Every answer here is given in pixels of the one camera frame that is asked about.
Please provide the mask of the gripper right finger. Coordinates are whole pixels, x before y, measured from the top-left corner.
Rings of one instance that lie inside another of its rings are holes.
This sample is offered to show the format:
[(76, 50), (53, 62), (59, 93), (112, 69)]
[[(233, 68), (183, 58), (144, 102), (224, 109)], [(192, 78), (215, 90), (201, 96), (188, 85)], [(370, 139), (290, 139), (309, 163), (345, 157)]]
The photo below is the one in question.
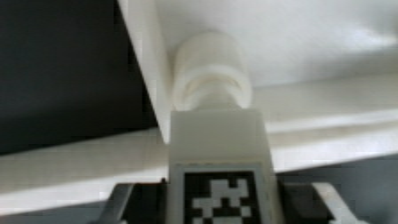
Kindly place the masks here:
[(313, 187), (332, 214), (329, 224), (368, 224), (368, 222), (357, 218), (332, 184), (316, 182)]

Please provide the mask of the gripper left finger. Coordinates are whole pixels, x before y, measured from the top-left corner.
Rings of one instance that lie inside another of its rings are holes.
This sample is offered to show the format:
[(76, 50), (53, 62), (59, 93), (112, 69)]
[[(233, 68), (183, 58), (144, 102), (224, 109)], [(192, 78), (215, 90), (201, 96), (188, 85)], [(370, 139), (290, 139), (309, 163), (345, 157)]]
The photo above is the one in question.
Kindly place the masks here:
[(115, 185), (110, 197), (105, 203), (99, 218), (89, 224), (128, 224), (123, 218), (126, 205), (131, 196), (133, 185), (121, 183)]

